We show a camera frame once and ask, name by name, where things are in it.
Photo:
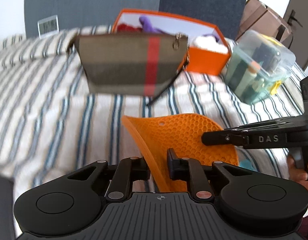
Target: open box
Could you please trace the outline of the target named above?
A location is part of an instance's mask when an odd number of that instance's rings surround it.
[[[115,33],[117,26],[120,24],[127,24],[136,28],[142,27],[139,22],[140,16],[147,16],[153,27],[166,33],[171,35],[183,33],[187,35],[189,44],[198,36],[213,34],[219,38],[219,43],[228,48],[228,53],[222,54],[190,46],[190,64],[186,68],[187,71],[219,75],[230,58],[230,47],[216,25],[181,15],[139,9],[123,9],[113,25],[112,32]]]

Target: container lid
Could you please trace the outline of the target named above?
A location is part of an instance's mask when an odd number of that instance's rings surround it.
[[[235,49],[259,64],[258,69],[270,77],[289,74],[295,63],[293,52],[276,39],[254,30],[246,31]]]

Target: teal cloth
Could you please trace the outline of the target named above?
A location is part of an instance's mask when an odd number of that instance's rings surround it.
[[[249,160],[243,160],[239,164],[240,167],[251,170],[251,171],[256,171],[255,168],[252,166],[251,162]]]

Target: black disc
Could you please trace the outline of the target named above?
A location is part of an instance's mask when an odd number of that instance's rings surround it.
[[[220,193],[222,214],[248,231],[259,229],[258,235],[284,234],[307,208],[308,191],[302,185],[264,174],[236,177]]]
[[[68,235],[87,227],[100,213],[100,197],[90,188],[67,184],[55,188],[57,192],[46,183],[17,199],[14,214],[22,231],[48,237]]]

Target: zipper pull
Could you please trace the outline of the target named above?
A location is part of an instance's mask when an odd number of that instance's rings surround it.
[[[183,33],[177,33],[175,35],[175,41],[173,42],[173,49],[177,50],[180,46],[179,39],[183,37]]]

